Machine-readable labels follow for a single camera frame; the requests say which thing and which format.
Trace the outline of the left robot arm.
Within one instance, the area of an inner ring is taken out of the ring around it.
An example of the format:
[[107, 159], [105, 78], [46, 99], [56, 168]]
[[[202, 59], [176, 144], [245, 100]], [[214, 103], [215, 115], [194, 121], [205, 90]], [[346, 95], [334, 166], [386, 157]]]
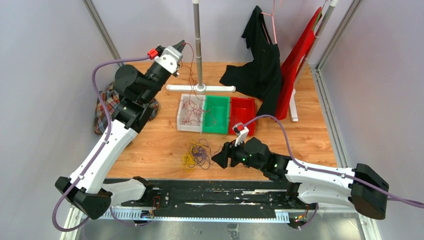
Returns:
[[127, 181], [105, 183], [105, 178], [127, 145], [148, 122], [153, 98], [167, 80], [179, 75], [184, 40], [168, 47], [157, 46], [148, 52], [152, 60], [145, 73], [124, 60], [114, 76], [113, 89], [120, 101], [113, 113], [107, 113], [107, 127], [84, 162], [68, 177], [59, 177], [55, 187], [63, 198], [92, 220], [110, 207], [128, 201], [149, 206], [153, 201], [150, 183], [136, 176]]

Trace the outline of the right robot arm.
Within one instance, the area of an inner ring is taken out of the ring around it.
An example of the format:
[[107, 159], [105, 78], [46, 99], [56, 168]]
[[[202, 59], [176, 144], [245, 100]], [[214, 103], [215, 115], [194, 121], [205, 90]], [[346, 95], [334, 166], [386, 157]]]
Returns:
[[269, 147], [253, 137], [237, 145], [225, 142], [212, 161], [221, 168], [242, 164], [254, 168], [273, 182], [288, 183], [294, 189], [285, 196], [294, 209], [303, 204], [330, 204], [354, 208], [375, 220], [384, 220], [387, 210], [389, 184], [370, 166], [338, 168], [317, 165], [271, 152]]

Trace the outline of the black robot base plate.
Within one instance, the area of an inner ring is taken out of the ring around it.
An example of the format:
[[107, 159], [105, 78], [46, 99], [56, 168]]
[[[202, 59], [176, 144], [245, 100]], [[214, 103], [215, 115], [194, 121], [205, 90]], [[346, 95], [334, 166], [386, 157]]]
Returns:
[[149, 179], [149, 200], [126, 200], [122, 207], [155, 210], [158, 217], [271, 219], [276, 211], [312, 213], [315, 203], [294, 196], [294, 184], [252, 180]]

